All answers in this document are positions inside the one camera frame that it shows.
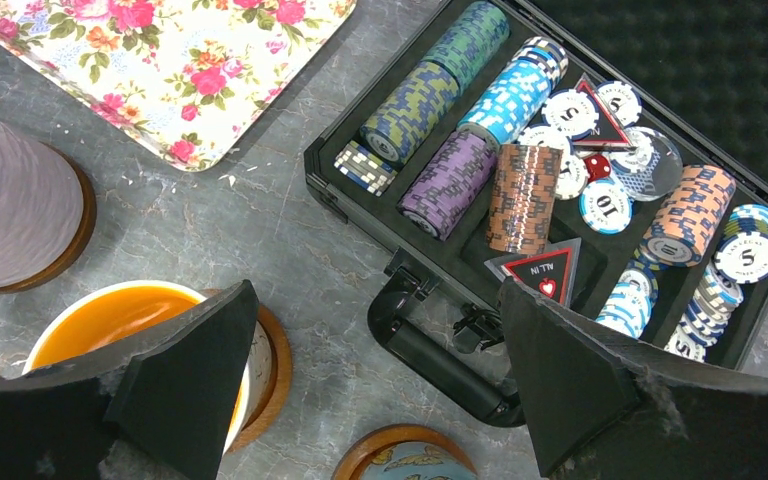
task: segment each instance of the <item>brown poker chip stack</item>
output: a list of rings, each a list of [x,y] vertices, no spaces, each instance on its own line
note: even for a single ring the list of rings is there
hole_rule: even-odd
[[[490,248],[543,253],[549,238],[563,152],[529,145],[502,146],[490,201]]]

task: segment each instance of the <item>gray marble surface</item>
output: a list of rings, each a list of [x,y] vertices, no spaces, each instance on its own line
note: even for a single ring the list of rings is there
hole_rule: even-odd
[[[92,290],[146,278],[197,289],[249,278],[287,330],[295,377],[273,427],[227,456],[219,478],[330,478],[353,442],[403,422],[450,435],[482,478],[539,478],[526,428],[481,424],[377,346],[365,312],[389,255],[305,188],[301,152],[436,4],[361,0],[240,150],[201,174],[162,164],[0,48],[0,120],[76,159],[99,203],[96,231],[74,266],[40,288],[0,296],[0,375],[19,375],[46,325]],[[459,315],[435,294],[416,318],[450,343]],[[501,348],[468,363],[495,378],[507,369]],[[745,371],[768,376],[768,316]]]

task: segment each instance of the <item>black handle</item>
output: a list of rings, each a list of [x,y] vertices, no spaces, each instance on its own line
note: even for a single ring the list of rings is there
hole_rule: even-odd
[[[401,271],[390,278],[367,311],[375,340],[481,422],[494,427],[524,425],[517,393],[503,395],[404,318],[416,291],[416,282]]]

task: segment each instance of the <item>floral tray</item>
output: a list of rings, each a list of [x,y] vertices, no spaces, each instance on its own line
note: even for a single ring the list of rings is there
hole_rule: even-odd
[[[355,0],[0,0],[0,44],[187,171],[215,165]]]

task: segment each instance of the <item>black foam lining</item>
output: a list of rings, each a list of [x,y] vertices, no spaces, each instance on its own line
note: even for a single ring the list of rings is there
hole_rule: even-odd
[[[532,3],[768,183],[768,2]]]
[[[493,2],[509,16],[510,38],[472,85],[466,89],[463,96],[419,147],[381,197],[367,193],[333,166],[334,158],[350,140],[363,143],[363,139],[358,134],[358,127],[384,101],[471,1],[452,0],[441,11],[437,20],[416,38],[410,48],[393,60],[389,70],[383,73],[377,83],[356,99],[357,103],[354,107],[350,107],[344,113],[342,121],[329,132],[327,137],[324,137],[325,142],[318,150],[319,160],[316,168],[317,175],[349,196],[358,206],[369,212],[405,242],[423,252],[487,304],[496,305],[496,294],[501,283],[483,265],[485,260],[503,254],[490,249],[484,240],[488,223],[491,182],[485,185],[445,242],[435,240],[399,214],[396,211],[396,203],[454,130],[458,120],[480,97],[515,51],[526,39],[537,34],[536,27],[528,25],[522,16],[505,4]],[[581,60],[573,57],[569,71],[558,88],[573,87],[584,71],[595,81],[604,80],[593,69],[586,67]],[[539,121],[539,115],[535,119],[535,122],[537,121]],[[681,151],[685,164],[706,163],[701,160],[705,158],[702,152],[695,150],[695,147],[683,141],[648,112],[644,112],[643,119],[638,122],[638,125],[652,127],[673,139]],[[738,204],[759,201],[759,198],[741,186],[729,210]],[[584,223],[578,210],[578,199],[555,202],[549,240],[558,242],[575,237],[582,239],[582,250],[575,274],[574,298],[571,304],[575,311],[590,318],[598,314],[659,206],[660,201],[635,202],[635,213],[631,225],[620,234],[602,235],[594,232]],[[717,239],[724,227],[725,223],[722,223],[702,264],[694,268],[669,268],[658,272],[660,300],[655,305],[642,340],[658,346],[666,344],[702,277],[704,265],[713,254]],[[732,317],[728,333],[717,346],[709,349],[711,363],[733,366],[738,362],[743,347],[753,334],[763,299],[768,295],[768,278],[756,285],[748,286],[744,291],[747,301]]]

